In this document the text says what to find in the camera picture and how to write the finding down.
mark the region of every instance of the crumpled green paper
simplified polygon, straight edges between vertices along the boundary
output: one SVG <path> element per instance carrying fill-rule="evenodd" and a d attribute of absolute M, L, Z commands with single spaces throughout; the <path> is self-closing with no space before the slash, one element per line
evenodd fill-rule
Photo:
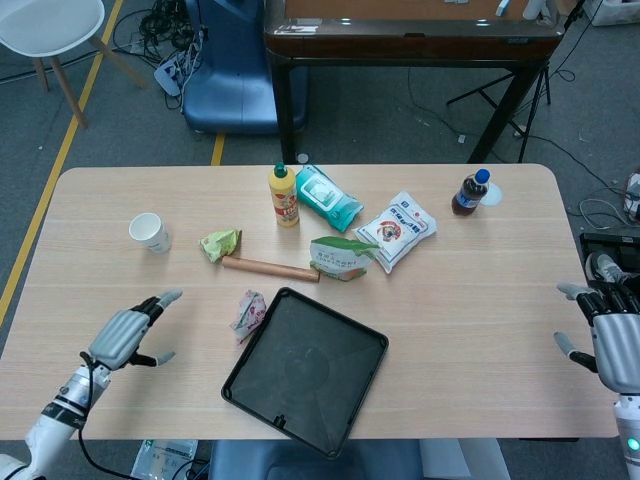
<path fill-rule="evenodd" d="M 233 253 L 240 241 L 241 234 L 242 230 L 237 228 L 213 232 L 200 239 L 200 246 L 211 263 L 215 263 L 225 255 Z"/>

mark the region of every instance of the black table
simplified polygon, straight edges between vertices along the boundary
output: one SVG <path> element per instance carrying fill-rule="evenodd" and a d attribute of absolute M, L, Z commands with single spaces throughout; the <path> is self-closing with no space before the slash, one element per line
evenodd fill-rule
<path fill-rule="evenodd" d="M 514 76 L 468 163 L 485 161 L 564 35 L 563 14 L 522 18 L 526 0 L 266 0 L 269 53 L 282 157 L 296 163 L 290 73 L 296 66 L 505 68 Z"/>

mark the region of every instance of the white paper cup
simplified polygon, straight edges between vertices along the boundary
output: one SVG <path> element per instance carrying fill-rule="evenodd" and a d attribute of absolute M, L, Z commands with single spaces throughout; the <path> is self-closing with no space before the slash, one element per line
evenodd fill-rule
<path fill-rule="evenodd" d="M 153 253 L 164 253 L 171 248 L 169 233 L 155 213 L 141 213 L 131 220 L 129 235 Z"/>

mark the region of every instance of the white chair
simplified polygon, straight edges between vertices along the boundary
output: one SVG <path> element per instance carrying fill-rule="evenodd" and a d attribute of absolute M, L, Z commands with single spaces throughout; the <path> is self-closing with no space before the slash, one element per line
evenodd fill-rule
<path fill-rule="evenodd" d="M 0 43 L 31 57 L 44 91 L 49 90 L 43 58 L 49 58 L 62 90 L 82 127 L 87 121 L 71 90 L 58 55 L 88 41 L 141 88 L 147 82 L 95 35 L 104 20 L 102 0 L 0 0 Z"/>

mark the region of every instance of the wooden chair leg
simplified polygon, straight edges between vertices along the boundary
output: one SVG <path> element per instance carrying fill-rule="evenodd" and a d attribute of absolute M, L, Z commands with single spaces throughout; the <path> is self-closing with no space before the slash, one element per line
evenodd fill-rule
<path fill-rule="evenodd" d="M 51 66 L 53 67 L 53 72 L 56 74 L 56 78 L 58 79 L 58 83 L 62 87 L 62 91 L 64 92 L 64 96 L 67 97 L 67 102 L 69 102 L 69 106 L 71 110 L 73 110 L 73 114 L 76 116 L 78 120 L 78 124 L 82 128 L 87 128 L 87 121 L 84 118 L 84 114 L 82 110 L 80 110 L 80 105 L 78 105 L 78 100 L 76 96 L 73 94 L 71 90 L 71 85 L 69 85 L 69 81 L 67 80 L 67 76 L 64 74 L 64 70 L 60 65 L 60 59 L 55 56 L 51 57 Z"/>
<path fill-rule="evenodd" d="M 138 85 L 140 88 L 147 88 L 149 85 L 144 78 L 140 76 L 138 72 L 136 72 L 133 68 L 131 68 L 127 62 L 122 60 L 118 55 L 113 53 L 113 51 L 105 45 L 102 40 L 100 40 L 95 35 L 89 39 L 89 43 L 94 46 L 94 48 L 100 50 L 100 52 L 108 58 L 116 67 L 122 70 L 124 73 L 131 77 L 131 80 Z"/>
<path fill-rule="evenodd" d="M 36 74 L 38 75 L 38 80 L 40 80 L 40 85 L 42 85 L 42 89 L 45 92 L 48 92 L 49 82 L 47 82 L 47 75 L 46 73 L 44 73 L 44 65 L 42 64 L 42 59 L 40 57 L 34 57 L 33 66 L 36 69 Z"/>

